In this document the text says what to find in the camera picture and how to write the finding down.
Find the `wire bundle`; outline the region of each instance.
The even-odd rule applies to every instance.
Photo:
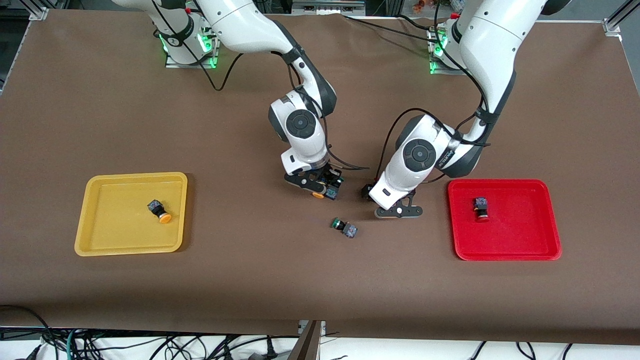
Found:
[[[49,326],[47,322],[35,311],[24,306],[17,305],[1,305],[0,309],[13,309],[27,312],[33,315],[42,324],[43,327],[2,327],[0,328],[0,340],[10,340],[41,335],[42,341],[56,348],[56,359],[60,358],[58,352],[66,353],[67,360],[105,360],[102,351],[105,350],[124,350],[132,347],[138,347],[153,343],[155,341],[164,340],[151,354],[149,360],[156,359],[157,355],[164,349],[165,360],[176,360],[178,356],[185,360],[195,360],[186,347],[195,341],[198,341],[204,349],[204,358],[201,360],[220,360],[230,359],[231,351],[257,341],[278,339],[278,338],[297,338],[297,336],[266,336],[244,341],[238,344],[231,344],[238,339],[240,335],[227,334],[225,339],[221,341],[216,348],[209,353],[205,343],[202,341],[203,336],[215,336],[220,334],[204,334],[194,332],[152,332],[152,331],[121,331],[121,330],[97,330],[97,329],[55,329]],[[107,337],[129,337],[129,336],[158,336],[158,338],[147,340],[141,343],[124,346],[124,347],[99,347],[95,341],[100,338]],[[177,338],[180,336],[192,336],[190,340],[180,345]]]

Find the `white floor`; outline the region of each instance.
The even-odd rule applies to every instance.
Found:
[[[243,336],[234,343],[250,340],[262,336]],[[192,337],[179,338],[178,343],[184,344]],[[115,338],[97,340],[98,347],[124,347],[143,343],[153,338]],[[211,351],[222,341],[223,336],[207,336],[202,338],[207,349]],[[105,360],[146,360],[153,351],[162,344],[164,338],[158,338],[153,343],[133,347],[125,350],[105,350],[102,355]],[[273,340],[274,350],[278,353],[286,352],[293,348],[296,339]],[[24,359],[39,344],[38,340],[12,340],[0,341],[0,359],[14,360]],[[373,360],[373,359],[398,359],[398,360],[468,360],[473,356],[479,345],[478,341],[436,341],[436,340],[394,340],[394,339],[359,339],[359,338],[323,338],[320,346],[319,360],[334,360],[342,356],[345,360]],[[525,343],[521,343],[523,349],[528,352]],[[533,343],[536,352],[536,360],[561,360],[566,344],[559,343]],[[186,347],[193,360],[202,359],[205,355],[202,345],[194,341]],[[238,348],[232,352],[235,360],[247,359],[254,352],[264,354],[266,342],[259,341]],[[60,359],[66,359],[66,354],[60,352]],[[49,345],[42,347],[37,360],[54,360],[53,348]],[[164,351],[160,351],[155,359],[164,359]],[[488,342],[482,349],[478,360],[527,360],[517,350],[515,343]],[[566,360],[638,360],[640,359],[640,346],[621,345],[574,345],[566,356]]]

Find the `green led light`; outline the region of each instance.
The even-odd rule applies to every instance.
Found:
[[[162,48],[163,50],[168,54],[169,50],[166,49],[166,44],[164,43],[164,39],[162,37],[160,37],[160,41],[162,41]]]
[[[207,37],[203,37],[202,35],[198,34],[198,42],[200,42],[202,51],[208,53],[209,50],[211,50],[211,43],[205,42],[205,40],[207,40]]]
[[[443,35],[442,38],[440,38],[440,42],[442,43],[442,47],[447,47],[447,36]],[[442,57],[443,51],[440,48],[440,46],[436,46],[435,50],[433,51],[433,53],[437,56],[437,57]]]

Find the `red tray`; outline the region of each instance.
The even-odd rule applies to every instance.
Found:
[[[476,222],[484,197],[488,222]],[[540,180],[459,179],[449,183],[456,253],[467,261],[557,260],[562,254],[549,190]]]

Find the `table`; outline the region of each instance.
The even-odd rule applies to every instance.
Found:
[[[375,167],[409,107],[457,124],[477,106],[466,77],[429,75],[421,40],[339,15],[278,20],[336,89],[328,136],[348,162]],[[372,170],[345,174],[336,202],[288,185],[267,120],[290,89],[281,59],[243,56],[214,92],[201,70],[163,68],[153,30],[135,12],[32,23],[0,98],[1,303],[64,327],[290,334],[317,318],[341,336],[640,343],[640,101],[601,25],[533,27],[470,176],[548,185],[563,256],[527,263],[456,257],[447,181],[420,186],[424,214],[402,220],[359,198]],[[222,49],[216,83],[233,57]],[[89,178],[163,171],[189,177],[178,252],[74,253]]]

